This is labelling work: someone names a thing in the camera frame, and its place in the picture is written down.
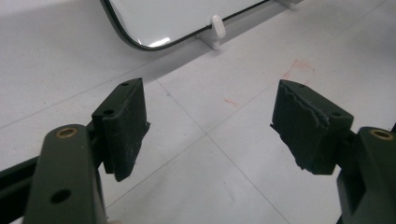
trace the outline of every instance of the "floor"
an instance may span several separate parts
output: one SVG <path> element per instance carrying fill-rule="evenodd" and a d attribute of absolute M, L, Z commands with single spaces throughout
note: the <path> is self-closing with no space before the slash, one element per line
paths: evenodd
<path fill-rule="evenodd" d="M 335 223 L 339 169 L 300 170 L 269 126 L 281 78 L 354 115 L 354 132 L 396 121 L 396 0 L 269 2 L 228 22 L 219 51 L 190 38 L 158 52 L 126 46 L 99 1 L 2 5 L 0 170 L 38 155 L 50 130 L 87 124 L 122 81 L 144 79 L 151 128 L 134 172 L 117 183 L 100 169 L 109 220 Z"/>

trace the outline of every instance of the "round hole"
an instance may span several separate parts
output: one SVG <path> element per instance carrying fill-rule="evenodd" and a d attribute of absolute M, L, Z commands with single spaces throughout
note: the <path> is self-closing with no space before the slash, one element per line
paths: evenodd
<path fill-rule="evenodd" d="M 62 203 L 66 201 L 71 194 L 72 191 L 70 191 L 70 189 L 61 189 L 58 192 L 54 193 L 52 197 L 50 197 L 50 201 L 52 203 Z"/>
<path fill-rule="evenodd" d="M 114 110 L 105 110 L 103 113 L 104 113 L 105 115 L 111 115 L 111 114 L 114 113 Z"/>
<path fill-rule="evenodd" d="M 390 133 L 387 133 L 385 131 L 382 131 L 382 130 L 374 129 L 374 130 L 371 130 L 370 133 L 372 135 L 374 135 L 375 137 L 385 140 L 385 141 L 393 140 L 393 135 L 391 135 Z"/>
<path fill-rule="evenodd" d="M 337 112 L 332 112 L 332 115 L 335 116 L 335 117 L 341 117 L 341 114 L 337 113 Z"/>
<path fill-rule="evenodd" d="M 75 135 L 78 132 L 77 128 L 64 128 L 56 133 L 58 138 L 68 138 Z"/>

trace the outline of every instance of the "white plastic bracket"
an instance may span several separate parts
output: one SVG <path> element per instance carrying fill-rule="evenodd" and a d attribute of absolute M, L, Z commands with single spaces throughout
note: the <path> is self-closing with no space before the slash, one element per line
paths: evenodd
<path fill-rule="evenodd" d="M 287 7 L 290 10 L 296 9 L 296 4 L 293 0 L 275 0 L 276 2 L 282 4 L 283 6 Z"/>
<path fill-rule="evenodd" d="M 225 36 L 224 23 L 218 15 L 213 16 L 210 22 L 212 23 L 212 29 L 201 32 L 197 37 L 213 50 L 218 50 L 220 48 L 220 40 Z"/>

